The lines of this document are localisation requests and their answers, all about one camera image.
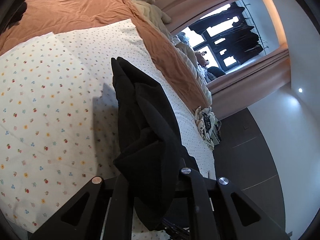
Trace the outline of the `black shirt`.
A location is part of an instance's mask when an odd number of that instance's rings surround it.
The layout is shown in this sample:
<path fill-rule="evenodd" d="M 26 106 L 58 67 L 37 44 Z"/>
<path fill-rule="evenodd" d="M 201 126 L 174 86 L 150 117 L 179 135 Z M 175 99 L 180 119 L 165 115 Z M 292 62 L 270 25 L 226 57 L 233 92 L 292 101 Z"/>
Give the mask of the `black shirt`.
<path fill-rule="evenodd" d="M 111 60 L 118 100 L 120 155 L 115 167 L 127 180 L 136 214 L 150 231 L 163 220 L 187 228 L 186 198 L 175 198 L 180 161 L 198 170 L 182 145 L 171 104 L 156 80 L 118 57 Z"/>

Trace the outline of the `orange brown duvet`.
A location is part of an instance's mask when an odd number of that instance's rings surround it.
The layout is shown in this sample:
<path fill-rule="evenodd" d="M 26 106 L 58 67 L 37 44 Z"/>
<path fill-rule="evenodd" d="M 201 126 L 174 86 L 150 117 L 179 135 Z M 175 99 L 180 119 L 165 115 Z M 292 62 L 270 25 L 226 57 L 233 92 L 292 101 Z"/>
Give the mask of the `orange brown duvet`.
<path fill-rule="evenodd" d="M 19 24 L 1 34 L 1 54 L 35 36 L 102 27 L 131 19 L 156 68 L 190 111 L 209 107 L 212 95 L 191 60 L 174 45 L 167 28 L 159 30 L 131 0 L 26 0 Z"/>

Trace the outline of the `beige plush toy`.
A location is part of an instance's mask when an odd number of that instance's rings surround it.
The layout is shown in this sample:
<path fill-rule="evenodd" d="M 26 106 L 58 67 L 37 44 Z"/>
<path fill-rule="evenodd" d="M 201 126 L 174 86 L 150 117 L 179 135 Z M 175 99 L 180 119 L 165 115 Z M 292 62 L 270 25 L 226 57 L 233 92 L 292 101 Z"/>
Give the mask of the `beige plush toy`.
<path fill-rule="evenodd" d="M 155 5 L 155 0 L 131 0 L 131 2 L 159 30 L 171 23 L 171 17 Z"/>

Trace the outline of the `floral white bed sheet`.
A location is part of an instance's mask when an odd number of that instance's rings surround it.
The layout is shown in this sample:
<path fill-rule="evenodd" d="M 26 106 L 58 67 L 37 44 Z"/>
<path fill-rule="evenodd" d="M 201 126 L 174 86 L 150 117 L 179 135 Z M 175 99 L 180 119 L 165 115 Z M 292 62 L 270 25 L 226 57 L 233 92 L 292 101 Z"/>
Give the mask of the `floral white bed sheet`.
<path fill-rule="evenodd" d="M 158 81 L 182 143 L 204 177 L 214 158 L 194 116 L 155 67 L 131 20 L 38 36 L 1 56 L 1 211 L 35 232 L 94 176 L 115 177 L 120 154 L 111 59 Z"/>

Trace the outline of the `hanging dark clothes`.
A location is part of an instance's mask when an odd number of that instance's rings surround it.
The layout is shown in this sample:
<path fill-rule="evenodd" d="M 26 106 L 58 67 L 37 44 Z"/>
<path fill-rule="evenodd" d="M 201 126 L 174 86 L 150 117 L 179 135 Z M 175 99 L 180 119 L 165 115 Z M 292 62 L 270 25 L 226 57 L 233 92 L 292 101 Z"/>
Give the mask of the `hanging dark clothes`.
<path fill-rule="evenodd" d="M 189 25 L 189 30 L 203 41 L 194 49 L 208 48 L 218 67 L 230 70 L 264 51 L 255 25 L 249 25 L 243 12 L 245 7 L 233 2 L 208 13 Z"/>

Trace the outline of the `black folded garment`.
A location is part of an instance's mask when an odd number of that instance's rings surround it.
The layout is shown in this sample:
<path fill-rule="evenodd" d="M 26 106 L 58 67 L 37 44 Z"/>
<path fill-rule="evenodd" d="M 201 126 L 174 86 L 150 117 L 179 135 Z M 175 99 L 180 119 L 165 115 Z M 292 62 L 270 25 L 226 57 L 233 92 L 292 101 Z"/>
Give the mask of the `black folded garment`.
<path fill-rule="evenodd" d="M 12 16 L 12 18 L 10 19 L 9 23 L 6 25 L 5 28 L 10 29 L 13 25 L 16 25 L 18 22 L 20 22 L 26 10 L 27 10 L 27 3 L 23 2 L 22 5 L 15 12 L 15 14 Z"/>

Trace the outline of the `pink curtain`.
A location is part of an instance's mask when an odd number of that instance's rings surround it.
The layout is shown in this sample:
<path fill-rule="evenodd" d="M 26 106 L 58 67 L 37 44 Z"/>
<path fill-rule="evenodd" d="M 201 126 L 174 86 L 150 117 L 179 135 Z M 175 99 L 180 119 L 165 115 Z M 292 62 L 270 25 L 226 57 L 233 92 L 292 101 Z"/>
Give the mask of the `pink curtain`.
<path fill-rule="evenodd" d="M 167 29 L 176 34 L 211 9 L 236 0 L 156 0 L 172 22 Z M 263 0 L 280 47 L 239 70 L 208 84 L 213 96 L 213 111 L 224 119 L 278 90 L 291 80 L 290 57 L 283 24 L 272 0 Z"/>

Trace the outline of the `white bedside box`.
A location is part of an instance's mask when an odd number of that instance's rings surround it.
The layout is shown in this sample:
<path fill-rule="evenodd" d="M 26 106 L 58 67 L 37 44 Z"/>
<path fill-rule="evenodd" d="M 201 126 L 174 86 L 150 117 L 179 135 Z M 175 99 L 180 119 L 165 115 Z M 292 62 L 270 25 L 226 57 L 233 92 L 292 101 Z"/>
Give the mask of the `white bedside box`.
<path fill-rule="evenodd" d="M 221 142 L 221 138 L 219 135 L 219 132 L 217 131 L 216 127 L 213 127 L 212 133 L 211 133 L 211 140 L 213 141 L 213 144 L 216 146 Z"/>

